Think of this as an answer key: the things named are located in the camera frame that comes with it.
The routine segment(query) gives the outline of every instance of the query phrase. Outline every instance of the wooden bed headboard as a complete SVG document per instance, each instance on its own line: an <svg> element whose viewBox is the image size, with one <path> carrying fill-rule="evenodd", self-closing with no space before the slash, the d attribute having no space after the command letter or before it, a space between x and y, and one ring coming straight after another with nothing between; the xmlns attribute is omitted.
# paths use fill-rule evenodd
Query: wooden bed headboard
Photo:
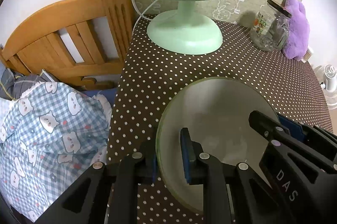
<svg viewBox="0 0 337 224"><path fill-rule="evenodd" d="M92 25L92 19L107 16L118 59L107 59ZM42 69L60 81L86 89L111 88L112 82L97 82L96 76L119 74L132 35L134 10L131 0L62 0L46 6L23 21L11 34L0 60L24 75ZM83 58L76 63L58 34L66 28Z"/></svg>

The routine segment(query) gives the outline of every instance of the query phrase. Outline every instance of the gray plaid fabric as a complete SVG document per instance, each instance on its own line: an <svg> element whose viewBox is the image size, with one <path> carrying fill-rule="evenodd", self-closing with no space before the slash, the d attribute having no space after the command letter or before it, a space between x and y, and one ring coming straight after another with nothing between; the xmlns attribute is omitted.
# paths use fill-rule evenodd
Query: gray plaid fabric
<svg viewBox="0 0 337 224"><path fill-rule="evenodd" d="M24 76L7 68L1 76L0 97L8 100L19 99L26 90L37 82L58 82L58 80L45 70L42 70L39 76L35 74Z"/></svg>
<svg viewBox="0 0 337 224"><path fill-rule="evenodd" d="M1 192L34 222L107 145L109 124L98 100L46 82L14 103L0 129Z"/></svg>

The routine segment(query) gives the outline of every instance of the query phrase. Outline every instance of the round glass plate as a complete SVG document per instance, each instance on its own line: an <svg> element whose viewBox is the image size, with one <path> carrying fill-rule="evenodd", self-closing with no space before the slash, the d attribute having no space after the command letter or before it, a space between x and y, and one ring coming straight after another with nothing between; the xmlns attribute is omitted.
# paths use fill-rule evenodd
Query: round glass plate
<svg viewBox="0 0 337 224"><path fill-rule="evenodd" d="M265 181L258 166L268 141L250 128L249 114L258 110L279 122L269 103L251 87L231 79L210 77L181 90L166 107L156 136L158 164L166 187L184 206L203 211L203 186L184 176L180 130L221 162L246 162Z"/></svg>

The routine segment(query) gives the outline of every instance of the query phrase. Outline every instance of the white power cord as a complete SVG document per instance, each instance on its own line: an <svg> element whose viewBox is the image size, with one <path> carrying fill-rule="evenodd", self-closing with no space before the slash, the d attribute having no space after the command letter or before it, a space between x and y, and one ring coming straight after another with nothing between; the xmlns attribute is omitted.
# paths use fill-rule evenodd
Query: white power cord
<svg viewBox="0 0 337 224"><path fill-rule="evenodd" d="M144 14L147 12L147 10L149 10L156 2L157 2L158 0L155 0L154 2L152 2L145 10L144 10L144 12L143 13L141 13L139 10L138 10L138 8L137 8L137 6L136 6L136 4L134 4L134 9L136 10L136 12L140 15L139 16L139 18L137 19L137 21L136 21L136 23L134 24L134 28L133 28L133 30L132 30L132 35L134 35L134 29L136 28L136 25L137 25L137 23L138 23L138 21L141 19L141 18L145 18L146 20L152 20L152 19L150 19L150 18L147 18L147 17L145 17L144 16Z"/></svg>
<svg viewBox="0 0 337 224"><path fill-rule="evenodd" d="M149 20L151 21L152 19L150 18L147 18L146 16L144 16L144 12L141 13L136 5L136 2L134 0L131 0L132 1L132 5L134 6L134 9L136 10L137 14L139 14L142 18L146 19L146 20Z"/></svg>

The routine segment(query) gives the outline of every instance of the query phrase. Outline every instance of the metal screw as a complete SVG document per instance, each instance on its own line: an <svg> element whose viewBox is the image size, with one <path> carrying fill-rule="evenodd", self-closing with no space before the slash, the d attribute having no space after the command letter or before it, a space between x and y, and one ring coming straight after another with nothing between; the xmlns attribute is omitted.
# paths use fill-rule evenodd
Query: metal screw
<svg viewBox="0 0 337 224"><path fill-rule="evenodd" d="M210 158L210 155L208 153L201 153L199 154L199 157L201 159L209 159Z"/></svg>
<svg viewBox="0 0 337 224"><path fill-rule="evenodd" d="M243 171L248 170L248 165L246 163L242 162L242 163L239 164L239 169L243 170Z"/></svg>
<svg viewBox="0 0 337 224"><path fill-rule="evenodd" d="M272 144L274 146L281 146L281 143L279 141L275 140L275 139L272 140Z"/></svg>
<svg viewBox="0 0 337 224"><path fill-rule="evenodd" d="M135 153L132 154L132 158L134 158L134 159L142 158L142 156L143 155L140 152L135 152Z"/></svg>
<svg viewBox="0 0 337 224"><path fill-rule="evenodd" d="M103 167L103 163L101 161L97 161L92 165L92 168L98 170Z"/></svg>

